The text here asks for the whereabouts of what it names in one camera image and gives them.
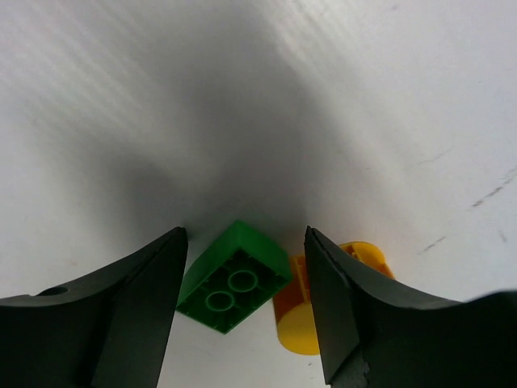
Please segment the green lego brick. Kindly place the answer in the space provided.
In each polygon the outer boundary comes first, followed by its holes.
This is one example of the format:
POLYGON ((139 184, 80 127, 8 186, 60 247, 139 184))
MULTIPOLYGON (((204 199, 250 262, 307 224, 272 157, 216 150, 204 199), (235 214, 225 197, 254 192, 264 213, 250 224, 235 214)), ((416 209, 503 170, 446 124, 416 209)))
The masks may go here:
POLYGON ((176 310, 227 334, 291 280, 286 251, 265 234, 236 221, 189 267, 176 310))

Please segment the yellow round lego piece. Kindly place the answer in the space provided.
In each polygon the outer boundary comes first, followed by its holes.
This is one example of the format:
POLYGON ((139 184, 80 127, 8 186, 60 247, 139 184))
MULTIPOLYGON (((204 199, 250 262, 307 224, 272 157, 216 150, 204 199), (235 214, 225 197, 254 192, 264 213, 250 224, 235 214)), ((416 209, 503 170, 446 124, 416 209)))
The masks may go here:
MULTIPOLYGON (((344 243, 340 248, 359 262, 393 279, 394 274, 385 255, 369 242, 344 243)), ((276 330, 279 342, 288 351, 302 356, 320 353, 313 317, 309 278, 305 255, 289 258, 292 281, 273 297, 276 330)))

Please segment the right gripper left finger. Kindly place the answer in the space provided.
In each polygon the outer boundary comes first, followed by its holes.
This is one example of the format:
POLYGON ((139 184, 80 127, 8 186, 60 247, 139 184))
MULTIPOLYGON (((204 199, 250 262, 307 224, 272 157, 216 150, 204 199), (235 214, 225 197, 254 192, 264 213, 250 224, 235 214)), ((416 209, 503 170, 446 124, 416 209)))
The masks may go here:
POLYGON ((4 387, 155 387, 187 259, 177 227, 133 254, 1 301, 4 387))

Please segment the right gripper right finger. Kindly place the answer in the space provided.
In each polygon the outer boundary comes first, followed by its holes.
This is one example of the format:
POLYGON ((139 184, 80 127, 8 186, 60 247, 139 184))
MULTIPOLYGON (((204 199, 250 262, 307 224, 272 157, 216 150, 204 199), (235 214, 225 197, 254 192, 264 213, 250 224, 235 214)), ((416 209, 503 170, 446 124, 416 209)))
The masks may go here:
POLYGON ((308 228, 305 255, 333 387, 513 387, 516 293, 457 302, 413 289, 308 228))

